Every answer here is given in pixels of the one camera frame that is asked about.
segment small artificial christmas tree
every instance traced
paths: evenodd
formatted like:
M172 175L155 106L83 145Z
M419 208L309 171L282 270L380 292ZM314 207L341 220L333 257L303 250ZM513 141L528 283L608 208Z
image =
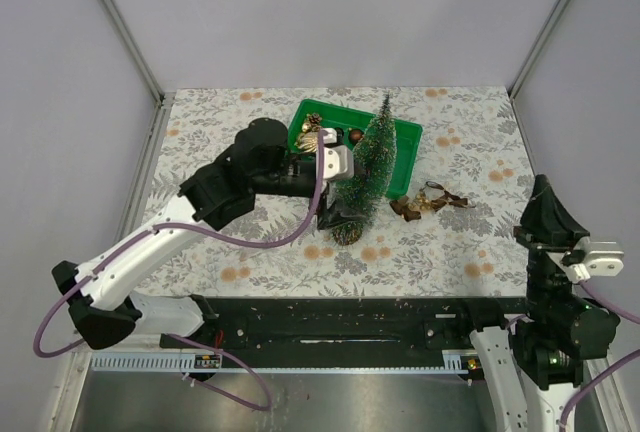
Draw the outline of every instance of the small artificial christmas tree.
M353 148L353 159L366 174L339 182L336 188L336 198L358 214L357 219L331 229L339 245L351 245L362 237L389 188L396 163L396 127L389 108L389 94L380 113L371 119L364 137Z

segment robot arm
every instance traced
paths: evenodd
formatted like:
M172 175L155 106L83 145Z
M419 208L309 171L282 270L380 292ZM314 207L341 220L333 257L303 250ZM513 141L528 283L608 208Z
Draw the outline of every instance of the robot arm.
M110 347L132 333L189 336L202 326L203 313L192 298L149 297L133 289L198 239L189 226L220 230L252 211L257 194L312 197L316 161L290 153L286 144L287 129L282 123L254 120L214 162L185 181L177 196L146 224L98 257L80 265L61 262L53 269L62 293L91 278L68 301L76 329L91 348ZM352 177L354 164L336 130L325 129L324 144L319 212L324 215L323 224L330 227L340 212L336 212L339 204L326 207L326 189L333 181ZM170 227L174 223L181 227ZM94 275L105 257L117 250L124 251Z
M529 250L527 315L532 322L519 321L510 340L522 371L528 410L521 415L528 417L529 430L560 429L563 409L584 381L584 361L606 357L620 323L616 314L573 294L574 284L617 275L623 267L617 243L595 242L589 235L557 199L547 177L538 175L514 228L516 241ZM566 431L575 430L573 421L572 411ZM512 430L518 424L512 420Z

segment gray wall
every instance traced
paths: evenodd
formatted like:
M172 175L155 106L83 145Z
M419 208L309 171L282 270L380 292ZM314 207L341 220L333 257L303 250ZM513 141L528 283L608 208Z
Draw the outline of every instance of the gray wall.
M96 0L0 0L2 430L41 424L58 362L31 341L59 297L50 270L112 244L152 113ZM54 325L49 349L72 329Z
M603 296L640 314L640 0L574 0L517 97L536 168L592 235L617 237L625 269L594 279ZM623 323L620 357L640 348ZM640 424L640 361L620 373Z
M510 84L555 0L116 0L165 90Z

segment green plastic tray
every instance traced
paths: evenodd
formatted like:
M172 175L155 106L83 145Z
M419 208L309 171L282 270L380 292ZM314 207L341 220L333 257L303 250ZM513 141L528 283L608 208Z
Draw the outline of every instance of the green plastic tray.
M375 114L370 114L369 112L361 112L348 107L305 99L300 102L298 111L289 126L289 148L291 150L299 151L295 146L296 138L302 129L302 123L307 114L314 113L320 114L322 117L323 127L340 127L344 130L345 136L349 133L349 127L365 131L369 121L375 117ZM397 199L406 195L411 182L411 172L416 161L418 146L420 145L420 137L422 136L421 125L399 119L395 119L395 123L398 153L389 190L387 190L387 197L390 199ZM353 145L346 138L344 142L350 149L353 149Z

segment floral patterned table surface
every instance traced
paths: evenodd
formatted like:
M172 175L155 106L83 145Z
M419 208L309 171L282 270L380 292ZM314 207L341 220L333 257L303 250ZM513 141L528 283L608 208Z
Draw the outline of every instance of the floral patterned table surface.
M209 296L524 295L526 251L511 238L511 229L533 175L503 87L179 90L145 220L254 118L289 125L305 98L376 112L386 91L392 93L395 117L424 129L409 195L434 180L469 197L475 208L445 207L407 223L382 201L373 229L349 247L339 247L315 226L294 244L272 250L202 239L139 290ZM307 205L303 199L258 197L255 211L223 232L254 241L283 237L301 222Z

